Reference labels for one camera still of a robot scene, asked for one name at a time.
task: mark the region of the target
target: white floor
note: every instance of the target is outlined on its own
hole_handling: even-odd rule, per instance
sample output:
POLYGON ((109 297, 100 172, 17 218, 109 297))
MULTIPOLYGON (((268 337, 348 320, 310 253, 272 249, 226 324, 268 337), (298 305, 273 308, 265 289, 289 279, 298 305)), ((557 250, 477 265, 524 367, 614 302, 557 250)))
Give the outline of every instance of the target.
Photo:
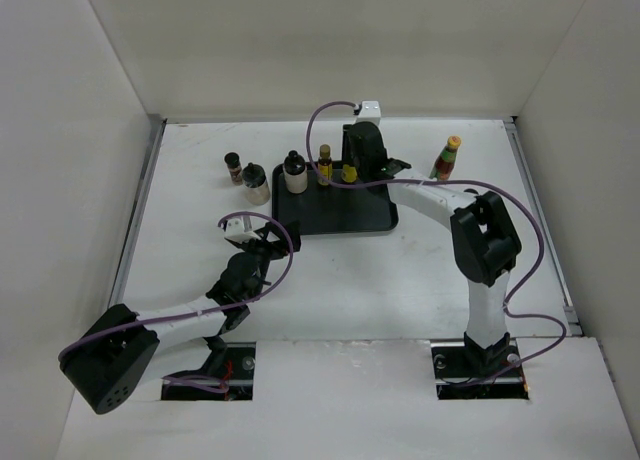
POLYGON ((638 459, 593 339, 532 361, 528 401, 438 400, 422 341, 259 342, 256 360, 250 402, 159 402, 147 384, 97 416, 76 394, 57 458, 638 459))
MULTIPOLYGON (((341 125, 314 127, 313 151, 322 143, 340 156, 341 125)), ((452 178, 473 178, 507 189, 529 205, 509 139, 500 121, 383 119, 390 156, 428 173, 449 135, 462 147, 452 178)), ((152 309, 195 299, 209 290, 236 251, 216 228, 223 215, 252 207, 231 184, 223 157, 240 154, 243 165, 273 168, 291 149, 304 151, 306 122, 169 125, 166 129, 124 302, 152 309)), ((508 205, 524 249, 511 285, 537 254, 522 214, 508 205)), ((225 336, 229 341, 461 338, 468 319, 467 283, 453 261, 450 234, 426 217, 399 207, 400 222, 388 235, 304 237, 289 278, 251 307, 249 318, 225 336)), ((272 264, 276 278, 283 262, 272 264)), ((540 312, 565 320, 563 295, 551 256, 513 299, 516 313, 540 312)), ((555 336, 558 327, 539 320, 509 321, 514 336, 555 336)))

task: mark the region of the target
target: screw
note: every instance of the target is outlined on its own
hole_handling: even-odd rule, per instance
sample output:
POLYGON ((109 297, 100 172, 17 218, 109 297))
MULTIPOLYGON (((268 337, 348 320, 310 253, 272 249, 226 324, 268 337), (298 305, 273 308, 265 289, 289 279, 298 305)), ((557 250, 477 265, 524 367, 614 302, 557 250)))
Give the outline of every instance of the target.
POLYGON ((445 363, 445 356, 439 353, 435 357, 433 357, 433 364, 436 366, 436 370, 444 370, 447 368, 447 364, 445 363))
POLYGON ((509 355, 507 355, 507 362, 509 362, 511 365, 513 365, 514 363, 518 363, 519 361, 520 357, 517 353, 510 353, 509 355))
POLYGON ((245 370, 253 370, 256 366, 256 361, 253 357, 244 357, 242 359, 242 368, 245 370))

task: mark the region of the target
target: wall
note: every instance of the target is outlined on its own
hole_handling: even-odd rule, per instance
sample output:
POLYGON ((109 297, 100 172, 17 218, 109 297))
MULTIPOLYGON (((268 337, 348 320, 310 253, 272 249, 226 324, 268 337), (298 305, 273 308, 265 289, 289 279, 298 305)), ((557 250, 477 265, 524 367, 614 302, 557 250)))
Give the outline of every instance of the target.
POLYGON ((515 115, 584 0, 91 0, 147 111, 515 115))
POLYGON ((588 0, 517 125, 585 332, 640 442, 640 0, 588 0))
POLYGON ((53 458, 149 122, 87 0, 0 0, 0 458, 53 458))

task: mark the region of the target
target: black tray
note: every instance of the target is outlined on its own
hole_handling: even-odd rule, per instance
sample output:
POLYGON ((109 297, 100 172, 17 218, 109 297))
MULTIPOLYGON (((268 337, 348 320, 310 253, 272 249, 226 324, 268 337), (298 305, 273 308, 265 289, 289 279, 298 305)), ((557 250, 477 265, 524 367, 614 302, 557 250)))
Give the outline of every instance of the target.
MULTIPOLYGON (((343 162, 333 162, 333 181, 340 182, 343 162)), ((273 170, 271 216, 280 223, 300 221, 300 235, 327 233, 388 232, 398 224, 398 209, 389 201, 386 186, 376 187, 382 196, 367 189, 345 190, 318 185, 307 162, 309 185, 300 194, 287 190, 282 165, 273 170)))

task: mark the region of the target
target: white bottle with black cap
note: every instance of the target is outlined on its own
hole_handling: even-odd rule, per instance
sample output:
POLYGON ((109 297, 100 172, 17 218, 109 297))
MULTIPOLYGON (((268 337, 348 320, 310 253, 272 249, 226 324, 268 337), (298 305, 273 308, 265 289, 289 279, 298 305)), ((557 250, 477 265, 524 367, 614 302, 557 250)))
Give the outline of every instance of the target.
POLYGON ((291 193, 302 193, 307 189, 307 164, 302 155, 291 150, 283 164, 284 183, 291 193))
POLYGON ((264 205, 271 198, 269 183, 264 168, 255 163, 249 163, 242 170, 242 181, 247 200, 254 205, 264 205))

